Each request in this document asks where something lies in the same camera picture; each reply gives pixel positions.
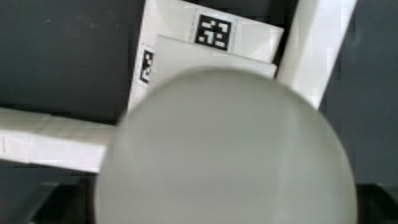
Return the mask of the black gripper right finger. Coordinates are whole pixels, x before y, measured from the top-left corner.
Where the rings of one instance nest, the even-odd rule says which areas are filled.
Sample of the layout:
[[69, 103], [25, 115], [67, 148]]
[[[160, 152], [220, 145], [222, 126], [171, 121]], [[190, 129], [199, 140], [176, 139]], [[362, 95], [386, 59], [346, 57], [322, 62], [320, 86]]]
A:
[[398, 185], [357, 185], [357, 224], [398, 224]]

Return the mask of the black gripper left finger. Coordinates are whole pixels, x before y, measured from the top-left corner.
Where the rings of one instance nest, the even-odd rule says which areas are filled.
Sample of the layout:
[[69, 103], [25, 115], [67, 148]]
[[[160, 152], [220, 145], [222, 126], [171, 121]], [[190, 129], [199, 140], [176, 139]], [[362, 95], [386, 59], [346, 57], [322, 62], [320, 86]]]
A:
[[98, 224], [94, 183], [43, 183], [5, 224]]

